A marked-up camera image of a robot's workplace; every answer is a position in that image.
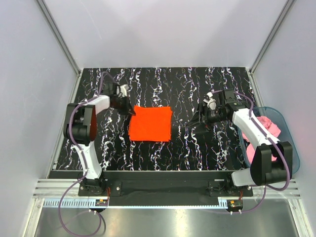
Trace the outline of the orange t shirt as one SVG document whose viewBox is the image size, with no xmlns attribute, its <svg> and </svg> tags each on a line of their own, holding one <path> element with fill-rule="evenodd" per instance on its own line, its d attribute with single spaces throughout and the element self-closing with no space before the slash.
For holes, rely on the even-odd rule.
<svg viewBox="0 0 316 237">
<path fill-rule="evenodd" d="M 129 138 L 131 141 L 168 142 L 171 140 L 170 107 L 134 107 Z"/>
</svg>

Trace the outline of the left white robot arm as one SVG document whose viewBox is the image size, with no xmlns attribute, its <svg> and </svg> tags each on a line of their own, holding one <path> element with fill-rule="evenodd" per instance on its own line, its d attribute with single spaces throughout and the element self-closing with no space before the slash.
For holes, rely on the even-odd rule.
<svg viewBox="0 0 316 237">
<path fill-rule="evenodd" d="M 100 196 L 110 190 L 94 144 L 97 136 L 97 115 L 109 108 L 116 109 L 121 115 L 135 115 L 128 90 L 127 84 L 108 82 L 91 99 L 67 105 L 63 134 L 71 141 L 83 168 L 83 176 L 79 178 L 80 196 Z"/>
</svg>

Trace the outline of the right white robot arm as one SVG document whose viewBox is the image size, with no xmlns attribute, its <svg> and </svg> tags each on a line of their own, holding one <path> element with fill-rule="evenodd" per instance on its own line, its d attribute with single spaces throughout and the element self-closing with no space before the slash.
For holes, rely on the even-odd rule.
<svg viewBox="0 0 316 237">
<path fill-rule="evenodd" d="M 293 147 L 272 135 L 253 113 L 253 102 L 241 102 L 234 90 L 207 93 L 187 127 L 207 132 L 214 123 L 230 121 L 253 146 L 255 154 L 249 168 L 234 171 L 224 183 L 228 195 L 237 195 L 242 186 L 266 186 L 275 191 L 287 189 L 292 178 Z"/>
</svg>

